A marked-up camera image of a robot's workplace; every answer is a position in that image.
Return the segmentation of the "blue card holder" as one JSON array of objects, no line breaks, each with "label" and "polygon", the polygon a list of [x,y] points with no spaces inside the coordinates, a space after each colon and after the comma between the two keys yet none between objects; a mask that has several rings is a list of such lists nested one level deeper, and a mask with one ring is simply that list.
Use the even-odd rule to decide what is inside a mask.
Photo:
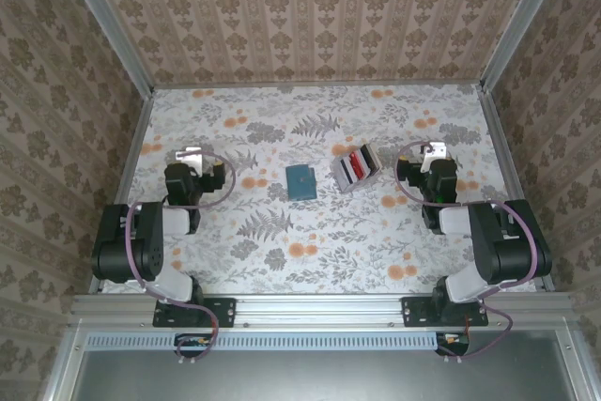
[{"label": "blue card holder", "polygon": [[288,200],[314,200],[316,195],[315,170],[307,164],[287,166],[285,169]]}]

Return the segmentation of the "red card white logo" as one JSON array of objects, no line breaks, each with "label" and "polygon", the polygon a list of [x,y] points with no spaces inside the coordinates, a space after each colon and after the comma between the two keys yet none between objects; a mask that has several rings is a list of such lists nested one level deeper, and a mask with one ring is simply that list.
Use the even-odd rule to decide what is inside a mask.
[{"label": "red card white logo", "polygon": [[366,159],[364,158],[360,150],[355,150],[349,155],[351,166],[357,175],[359,180],[367,179],[371,174],[371,168],[369,167]]}]

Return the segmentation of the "white card dark panel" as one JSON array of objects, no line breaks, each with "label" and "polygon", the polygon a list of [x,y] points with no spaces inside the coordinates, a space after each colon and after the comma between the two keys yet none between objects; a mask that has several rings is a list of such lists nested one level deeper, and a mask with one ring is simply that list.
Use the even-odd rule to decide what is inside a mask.
[{"label": "white card dark panel", "polygon": [[349,163],[345,161],[344,157],[339,157],[334,164],[335,169],[341,176],[341,179],[347,185],[353,185],[356,182],[356,176],[354,175],[354,171]]}]

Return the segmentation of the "clear acrylic card stand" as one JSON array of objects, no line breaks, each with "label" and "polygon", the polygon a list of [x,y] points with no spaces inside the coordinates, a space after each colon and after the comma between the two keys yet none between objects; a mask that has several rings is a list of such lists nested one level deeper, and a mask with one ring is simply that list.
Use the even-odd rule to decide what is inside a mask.
[{"label": "clear acrylic card stand", "polygon": [[365,179],[365,180],[359,180],[359,179],[357,178],[357,175],[355,174],[355,171],[353,170],[353,171],[354,171],[354,175],[356,176],[356,182],[355,182],[353,185],[347,185],[347,184],[346,184],[346,183],[345,183],[345,182],[344,182],[344,181],[341,179],[341,176],[340,176],[340,174],[338,173],[338,171],[335,169],[335,167],[334,167],[334,164],[336,163],[336,161],[337,161],[337,159],[338,159],[339,157],[344,157],[344,158],[345,158],[345,161],[346,161],[347,163],[349,163],[349,164],[350,164],[350,166],[351,166],[351,161],[350,161],[349,155],[350,155],[350,154],[351,154],[353,151],[355,151],[355,150],[360,150],[360,147],[356,147],[356,148],[354,148],[354,149],[351,149],[351,150],[345,151],[345,152],[344,152],[342,155],[340,155],[340,156],[337,156],[337,157],[336,157],[336,158],[333,160],[333,162],[331,163],[331,171],[332,171],[332,174],[333,174],[334,180],[336,181],[336,183],[337,183],[337,185],[338,185],[338,188],[339,188],[339,190],[340,190],[340,192],[341,192],[341,193],[351,193],[351,192],[353,192],[353,191],[355,191],[355,190],[358,190],[358,189],[361,189],[361,188],[365,188],[365,187],[367,187],[368,185],[371,185],[371,184],[373,184],[373,183],[375,182],[375,180],[377,179],[377,177],[379,176],[379,174],[382,172],[382,164],[381,164],[381,161],[379,160],[379,163],[380,163],[380,165],[381,165],[381,169],[380,169],[380,170],[379,170],[377,173],[375,173],[375,174],[374,174],[374,175],[372,175],[372,176],[369,176],[369,177],[368,177],[367,179]]}]

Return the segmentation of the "grey sheet metal panel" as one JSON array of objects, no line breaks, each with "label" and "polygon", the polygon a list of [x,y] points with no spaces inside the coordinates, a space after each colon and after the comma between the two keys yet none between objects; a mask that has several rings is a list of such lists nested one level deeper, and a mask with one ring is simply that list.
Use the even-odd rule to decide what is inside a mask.
[{"label": "grey sheet metal panel", "polygon": [[513,332],[472,360],[432,351],[85,355],[73,401],[576,401],[557,340]]}]

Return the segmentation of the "aluminium side rail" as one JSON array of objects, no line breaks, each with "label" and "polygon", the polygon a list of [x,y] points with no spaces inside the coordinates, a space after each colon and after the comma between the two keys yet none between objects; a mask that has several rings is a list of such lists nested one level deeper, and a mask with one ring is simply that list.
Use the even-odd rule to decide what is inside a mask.
[{"label": "aluminium side rail", "polygon": [[116,196],[113,201],[114,204],[127,204],[129,199],[129,193],[131,190],[131,185],[133,181],[133,177],[135,174],[135,168],[139,160],[139,156],[142,150],[142,146],[144,143],[144,138],[146,135],[146,129],[149,124],[149,119],[151,116],[152,108],[153,108],[153,94],[150,94],[148,97],[144,98],[142,103],[142,108],[140,110],[140,115],[134,130],[134,134],[132,136],[131,145],[129,148],[127,159],[125,160],[125,165],[123,168],[122,176],[118,185],[118,189],[116,191]]},{"label": "aluminium side rail", "polygon": [[519,181],[492,94],[479,86],[478,95],[508,198],[524,199],[525,194]]}]

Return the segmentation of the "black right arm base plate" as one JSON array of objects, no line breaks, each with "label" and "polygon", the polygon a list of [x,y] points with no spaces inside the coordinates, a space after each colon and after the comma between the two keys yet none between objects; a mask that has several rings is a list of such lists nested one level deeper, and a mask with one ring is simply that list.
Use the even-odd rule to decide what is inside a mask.
[{"label": "black right arm base plate", "polygon": [[405,297],[401,300],[406,327],[485,327],[488,317],[478,302],[437,302],[428,297]]}]

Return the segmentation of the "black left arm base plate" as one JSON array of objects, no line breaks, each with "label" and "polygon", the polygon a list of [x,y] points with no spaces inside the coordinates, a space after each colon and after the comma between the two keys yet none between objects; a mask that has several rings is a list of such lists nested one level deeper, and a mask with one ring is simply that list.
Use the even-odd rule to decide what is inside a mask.
[{"label": "black left arm base plate", "polygon": [[[220,328],[234,326],[237,310],[235,298],[205,298],[204,306],[217,317]],[[207,313],[198,309],[157,301],[152,325],[155,328],[209,328],[211,319]]]}]

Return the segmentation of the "aluminium frame post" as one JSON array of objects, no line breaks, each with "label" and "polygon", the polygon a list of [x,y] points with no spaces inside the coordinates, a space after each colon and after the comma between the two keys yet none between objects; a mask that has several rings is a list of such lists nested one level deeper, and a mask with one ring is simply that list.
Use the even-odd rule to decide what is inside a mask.
[{"label": "aluminium frame post", "polygon": [[85,0],[85,2],[142,99],[150,99],[154,83],[150,80],[149,72],[136,52],[133,41],[122,26],[116,9],[111,6],[109,0]]},{"label": "aluminium frame post", "polygon": [[519,0],[517,3],[515,12],[502,33],[481,77],[481,86],[485,92],[491,91],[499,81],[544,1]]}]

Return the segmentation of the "aluminium frame cross rail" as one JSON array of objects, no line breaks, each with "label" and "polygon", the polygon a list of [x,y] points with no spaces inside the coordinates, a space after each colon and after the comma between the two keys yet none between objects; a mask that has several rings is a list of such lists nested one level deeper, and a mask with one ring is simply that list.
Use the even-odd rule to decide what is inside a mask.
[{"label": "aluminium frame cross rail", "polygon": [[[407,294],[379,295],[235,295],[234,326],[229,330],[256,331],[385,331],[406,327],[401,300]],[[498,331],[514,321],[523,331],[551,331],[576,323],[569,297],[555,292],[504,292],[485,301],[487,327]],[[78,296],[68,324],[90,330],[149,329],[155,301],[145,295],[100,294]]]}]

